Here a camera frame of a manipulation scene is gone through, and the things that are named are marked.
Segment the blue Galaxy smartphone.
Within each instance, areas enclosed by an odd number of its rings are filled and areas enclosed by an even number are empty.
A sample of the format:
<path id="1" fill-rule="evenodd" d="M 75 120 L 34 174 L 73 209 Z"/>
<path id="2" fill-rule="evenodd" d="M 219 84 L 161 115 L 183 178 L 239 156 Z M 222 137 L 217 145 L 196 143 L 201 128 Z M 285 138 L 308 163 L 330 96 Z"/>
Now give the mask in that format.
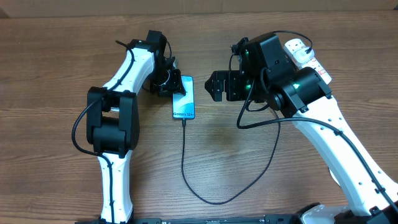
<path id="1" fill-rule="evenodd" d="M 172 116 L 174 119 L 194 119 L 195 100 L 193 77 L 182 76 L 185 95 L 174 93 L 172 97 Z"/>

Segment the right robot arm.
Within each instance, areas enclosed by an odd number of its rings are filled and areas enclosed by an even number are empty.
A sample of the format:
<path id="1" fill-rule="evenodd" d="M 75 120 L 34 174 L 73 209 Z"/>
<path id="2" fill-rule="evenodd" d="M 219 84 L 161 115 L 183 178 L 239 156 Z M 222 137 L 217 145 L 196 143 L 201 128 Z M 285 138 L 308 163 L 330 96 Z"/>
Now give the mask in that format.
<path id="1" fill-rule="evenodd" d="M 313 57 L 298 40 L 282 45 L 277 32 L 241 39 L 231 48 L 238 70 L 211 74 L 205 89 L 213 100 L 265 102 L 280 111 L 313 144 L 339 183 L 347 205 L 314 203 L 290 223 L 396 223 L 397 184 L 375 163 L 344 119 L 329 76 L 299 60 Z"/>

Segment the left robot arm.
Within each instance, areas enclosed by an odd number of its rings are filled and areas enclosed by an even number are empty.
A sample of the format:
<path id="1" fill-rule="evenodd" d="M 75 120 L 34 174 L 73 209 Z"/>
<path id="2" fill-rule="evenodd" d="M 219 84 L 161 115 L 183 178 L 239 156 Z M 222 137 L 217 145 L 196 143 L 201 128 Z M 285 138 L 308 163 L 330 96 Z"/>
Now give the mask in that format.
<path id="1" fill-rule="evenodd" d="M 114 76 L 87 93 L 86 139 L 101 166 L 103 208 L 97 223 L 129 223 L 133 216 L 130 196 L 130 160 L 139 134 L 137 95 L 145 81 L 159 97 L 185 96 L 180 70 L 163 33 L 150 30 L 144 40 L 124 44 L 126 57 Z"/>

